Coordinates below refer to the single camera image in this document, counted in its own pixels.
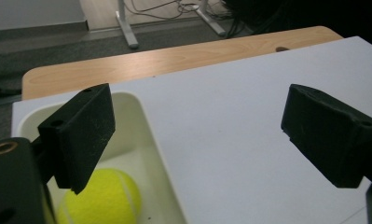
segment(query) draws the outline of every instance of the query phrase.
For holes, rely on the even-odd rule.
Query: gray carpet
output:
[[[219,22],[229,30],[232,20]],[[0,40],[0,88],[20,89],[22,76],[32,68],[87,59],[165,49],[224,39],[201,19],[140,25],[133,31],[138,49],[129,49],[119,30],[98,33],[10,35]],[[244,29],[234,37],[250,35]],[[0,104],[0,139],[10,137],[12,103]]]

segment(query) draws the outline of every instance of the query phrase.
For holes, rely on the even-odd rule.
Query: cable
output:
[[[244,30],[245,27],[246,27],[246,23],[242,22],[239,17],[235,17],[234,22],[232,22],[231,28],[229,28],[229,31],[227,32],[226,39],[230,39],[234,37],[235,35],[238,35],[241,31]]]
[[[181,3],[181,0],[174,0],[174,1],[171,1],[171,2],[168,2],[168,3],[165,3],[165,4],[162,4],[162,5],[159,5],[159,6],[156,6],[156,7],[151,7],[151,8],[147,8],[147,9],[143,9],[143,10],[137,9],[136,6],[135,6],[135,4],[134,4],[134,2],[133,2],[133,0],[131,0],[131,3],[132,3],[132,7],[133,7],[133,9],[135,11],[133,11],[132,9],[130,9],[127,6],[127,4],[124,3],[125,8],[130,13],[132,13],[134,15],[153,17],[153,18],[157,18],[157,19],[160,19],[160,20],[173,20],[173,19],[179,18],[184,13],[188,13],[188,12],[192,12],[192,11],[197,10],[197,8],[193,8],[193,7],[191,9],[188,9],[187,8],[187,7],[190,7],[190,6],[195,6],[196,4],[182,4]],[[173,16],[173,17],[170,17],[170,18],[165,18],[165,17],[156,16],[156,15],[153,15],[153,14],[143,13],[143,12],[150,11],[150,10],[153,10],[153,9],[156,9],[156,8],[159,8],[159,7],[167,6],[167,5],[172,4],[172,3],[177,3],[177,11],[179,12],[179,14],[176,15],[176,16]]]
[[[207,10],[206,10],[206,12],[208,13],[208,15],[212,19],[215,19],[217,21],[224,21],[224,20],[233,19],[233,15],[232,15],[232,12],[231,11],[222,12],[222,13],[216,13],[216,12],[214,12],[213,6],[215,6],[215,5],[219,4],[219,3],[222,3],[222,2],[216,2],[216,3],[212,4],[212,5],[208,4]]]
[[[159,5],[159,6],[156,6],[156,7],[151,7],[151,8],[148,8],[148,9],[142,9],[142,10],[140,10],[140,9],[137,9],[137,8],[136,8],[136,6],[135,6],[135,4],[134,4],[134,1],[131,0],[131,3],[132,3],[132,6],[133,6],[133,9],[135,9],[135,11],[137,11],[137,12],[146,12],[146,11],[150,11],[150,10],[153,10],[153,9],[156,9],[156,8],[159,8],[159,7],[164,7],[164,6],[166,6],[166,5],[169,5],[169,4],[172,4],[172,3],[176,3],[176,2],[177,2],[177,0],[174,0],[174,1],[171,1],[171,2],[169,2],[169,3],[164,3],[164,4]]]

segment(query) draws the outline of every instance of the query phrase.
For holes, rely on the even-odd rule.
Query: yellow tennis ball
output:
[[[71,190],[65,193],[57,222],[136,224],[140,209],[141,196],[130,176],[115,169],[99,169],[78,195]]]

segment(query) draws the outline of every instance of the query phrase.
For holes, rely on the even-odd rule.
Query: wooden table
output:
[[[78,91],[101,83],[158,76],[273,53],[278,49],[303,48],[341,38],[342,36],[326,27],[316,26],[38,67],[24,75],[22,99]]]

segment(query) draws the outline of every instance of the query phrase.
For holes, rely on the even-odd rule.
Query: metal table leg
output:
[[[212,27],[212,29],[214,29],[214,31],[218,34],[218,35],[226,35],[226,31],[221,28],[221,26],[216,22],[214,21],[206,12],[206,6],[208,5],[208,0],[202,0],[200,2],[200,5],[197,9],[197,13],[198,15],[200,15],[200,17],[206,21],[206,23],[208,23],[210,25],[210,27]]]
[[[125,18],[124,0],[118,0],[118,6],[119,9],[118,11],[116,11],[116,14],[119,26],[121,27],[122,32],[124,33],[125,39],[127,39],[128,46],[130,46],[131,49],[137,49],[139,47],[139,43],[137,42],[137,39],[133,34],[130,24],[127,22],[127,19]]]

